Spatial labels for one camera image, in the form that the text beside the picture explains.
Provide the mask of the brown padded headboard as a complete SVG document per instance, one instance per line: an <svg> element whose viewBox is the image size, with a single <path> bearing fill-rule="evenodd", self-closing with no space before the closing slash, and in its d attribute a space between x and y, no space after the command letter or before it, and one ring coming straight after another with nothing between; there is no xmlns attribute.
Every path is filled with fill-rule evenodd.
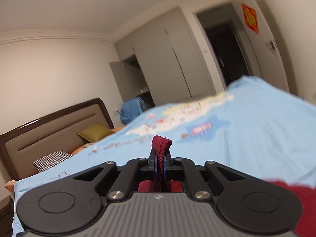
<svg viewBox="0 0 316 237"><path fill-rule="evenodd" d="M56 151L72 153L82 146L78 133L94 124L113 128L100 98L53 112L1 135L1 161L12 180L37 174L33 162Z"/></svg>

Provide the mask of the olive green pillow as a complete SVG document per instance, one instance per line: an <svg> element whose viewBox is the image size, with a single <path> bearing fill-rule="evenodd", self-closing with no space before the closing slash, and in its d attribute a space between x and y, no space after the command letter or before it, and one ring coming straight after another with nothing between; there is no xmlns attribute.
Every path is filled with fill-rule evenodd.
<svg viewBox="0 0 316 237"><path fill-rule="evenodd" d="M96 143L105 137L114 134L114 131L99 124L94 124L77 134L90 143Z"/></svg>

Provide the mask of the dark red knit shirt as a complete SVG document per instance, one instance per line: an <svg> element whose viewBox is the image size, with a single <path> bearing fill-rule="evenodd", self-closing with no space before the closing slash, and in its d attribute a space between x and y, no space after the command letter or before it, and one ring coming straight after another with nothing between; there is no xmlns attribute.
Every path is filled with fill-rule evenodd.
<svg viewBox="0 0 316 237"><path fill-rule="evenodd" d="M158 178L154 181L140 182L138 192L182 192L182 183L177 180L165 181L163 177L163 158L170 152L172 140L156 135L152 139L151 148L156 151L158 159ZM303 206L303 213L298 222L295 233L299 236L315 236L315 188L306 185L288 185L284 181L270 180L269 183L285 188L296 194Z"/></svg>

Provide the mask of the white bedroom door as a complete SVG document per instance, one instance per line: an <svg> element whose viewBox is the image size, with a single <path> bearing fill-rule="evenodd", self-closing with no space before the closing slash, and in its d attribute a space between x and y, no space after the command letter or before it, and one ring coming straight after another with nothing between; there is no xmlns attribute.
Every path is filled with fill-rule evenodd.
<svg viewBox="0 0 316 237"><path fill-rule="evenodd" d="M269 84L289 91L287 76L271 29L255 0L232 0L259 64L260 75Z"/></svg>

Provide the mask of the light blue cartoon bedspread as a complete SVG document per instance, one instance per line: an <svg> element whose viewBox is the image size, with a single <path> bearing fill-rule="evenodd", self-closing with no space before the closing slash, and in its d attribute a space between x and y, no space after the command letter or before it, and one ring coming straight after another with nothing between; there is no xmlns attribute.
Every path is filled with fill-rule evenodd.
<svg viewBox="0 0 316 237"><path fill-rule="evenodd" d="M215 161L246 179L216 200L133 192L107 200L74 179L108 161L148 158L156 135L169 154ZM14 236L299 236L299 197L269 181L315 188L315 106L257 77L199 101L150 109L118 133L15 184Z"/></svg>

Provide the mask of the open wardrobe door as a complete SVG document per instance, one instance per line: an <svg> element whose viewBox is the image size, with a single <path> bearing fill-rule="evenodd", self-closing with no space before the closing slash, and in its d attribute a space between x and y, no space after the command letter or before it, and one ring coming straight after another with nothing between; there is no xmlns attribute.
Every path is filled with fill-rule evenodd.
<svg viewBox="0 0 316 237"><path fill-rule="evenodd" d="M124 102L134 99L146 86L141 69L124 62L112 62L110 68Z"/></svg>

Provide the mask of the grey built-in wardrobe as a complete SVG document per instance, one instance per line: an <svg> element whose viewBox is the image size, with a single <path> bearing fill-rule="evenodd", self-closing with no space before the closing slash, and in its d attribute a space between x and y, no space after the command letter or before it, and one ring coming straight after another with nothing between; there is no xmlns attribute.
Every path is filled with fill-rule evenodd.
<svg viewBox="0 0 316 237"><path fill-rule="evenodd" d="M142 25L115 43L118 62L141 69L154 105L214 95L209 70L180 9Z"/></svg>

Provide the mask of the red fu door decoration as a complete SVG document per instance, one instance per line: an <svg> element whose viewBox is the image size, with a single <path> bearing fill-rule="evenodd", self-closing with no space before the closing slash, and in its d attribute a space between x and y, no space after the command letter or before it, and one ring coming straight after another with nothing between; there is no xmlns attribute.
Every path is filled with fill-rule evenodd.
<svg viewBox="0 0 316 237"><path fill-rule="evenodd" d="M242 12L245 25L258 35L259 24L256 10L242 3Z"/></svg>

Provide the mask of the blue clothes pile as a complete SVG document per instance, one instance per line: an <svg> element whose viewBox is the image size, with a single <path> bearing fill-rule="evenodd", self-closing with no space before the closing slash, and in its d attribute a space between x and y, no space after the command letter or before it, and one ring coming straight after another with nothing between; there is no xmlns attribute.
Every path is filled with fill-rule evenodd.
<svg viewBox="0 0 316 237"><path fill-rule="evenodd" d="M136 97L134 99L124 102L120 109L120 120L123 125L128 125L131 121L137 118L146 110L146 106L142 98Z"/></svg>

